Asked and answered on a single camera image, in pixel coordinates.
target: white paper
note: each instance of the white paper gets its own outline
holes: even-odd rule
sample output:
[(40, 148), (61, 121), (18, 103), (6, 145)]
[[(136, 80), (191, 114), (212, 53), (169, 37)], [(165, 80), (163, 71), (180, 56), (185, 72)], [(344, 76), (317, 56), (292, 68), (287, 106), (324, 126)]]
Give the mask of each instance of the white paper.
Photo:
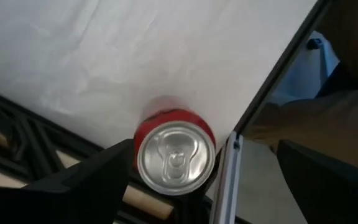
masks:
[(175, 95), (218, 147), (316, 0), (0, 0), (0, 94), (102, 147)]

